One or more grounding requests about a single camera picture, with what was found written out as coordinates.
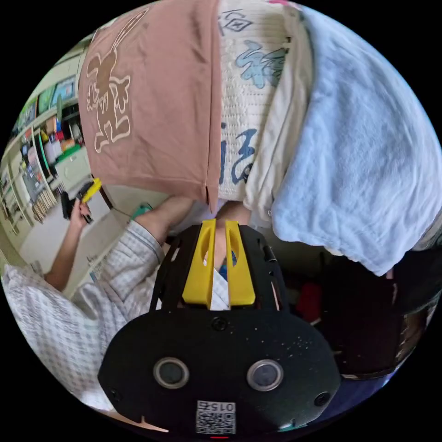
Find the yellow object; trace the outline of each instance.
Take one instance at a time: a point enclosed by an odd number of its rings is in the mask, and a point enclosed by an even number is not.
[[[226,242],[230,308],[253,305],[256,298],[255,291],[253,290],[252,278],[239,232],[239,225],[236,221],[226,221]],[[235,266],[233,265],[232,251],[236,257]]]
[[[212,303],[213,263],[215,253],[215,220],[203,221],[192,264],[183,291],[183,300],[188,304]]]
[[[49,138],[48,138],[48,136],[46,135],[46,132],[43,129],[40,131],[40,134],[41,134],[41,141],[43,143],[46,143],[47,141],[49,141]]]
[[[101,179],[94,178],[93,184],[89,187],[87,192],[84,194],[81,199],[82,203],[87,203],[99,190],[101,189]]]

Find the wall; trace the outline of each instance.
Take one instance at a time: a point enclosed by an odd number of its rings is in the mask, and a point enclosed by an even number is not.
[[[26,264],[24,260],[21,258],[21,256],[17,253],[17,251],[13,248],[1,224],[0,224],[0,249],[5,259],[11,265],[22,267]]]

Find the qr code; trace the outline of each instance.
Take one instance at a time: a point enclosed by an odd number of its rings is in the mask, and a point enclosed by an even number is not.
[[[234,404],[198,401],[197,433],[235,434],[235,423]]]

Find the hand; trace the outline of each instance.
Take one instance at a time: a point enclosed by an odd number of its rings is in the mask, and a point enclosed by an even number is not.
[[[74,207],[72,208],[72,213],[70,215],[70,228],[81,232],[83,228],[87,225],[86,220],[83,215],[90,215],[91,212],[85,203],[81,203],[78,198],[75,199]]]

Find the cabinet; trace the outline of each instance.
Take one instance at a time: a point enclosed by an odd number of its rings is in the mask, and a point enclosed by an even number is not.
[[[85,147],[55,166],[57,175],[68,192],[91,174]]]

